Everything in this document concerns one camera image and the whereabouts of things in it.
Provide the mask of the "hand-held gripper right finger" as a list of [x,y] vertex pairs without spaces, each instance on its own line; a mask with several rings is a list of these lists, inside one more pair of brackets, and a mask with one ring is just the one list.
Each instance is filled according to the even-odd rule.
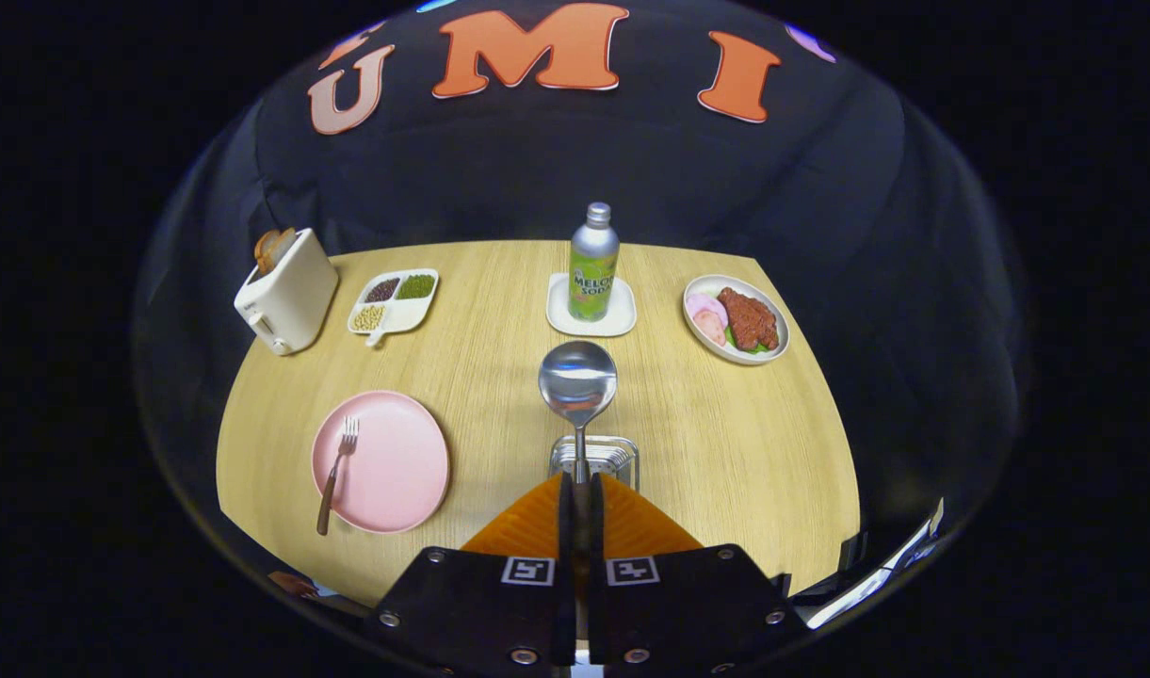
[[610,557],[614,486],[589,481],[589,660],[606,677],[734,677],[807,642],[807,623],[737,544]]

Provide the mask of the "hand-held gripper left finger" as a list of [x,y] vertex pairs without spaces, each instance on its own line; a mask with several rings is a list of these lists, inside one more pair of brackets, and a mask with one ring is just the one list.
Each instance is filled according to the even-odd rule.
[[575,663],[572,477],[531,491],[539,557],[430,546],[366,618],[366,640],[437,677],[566,677]]

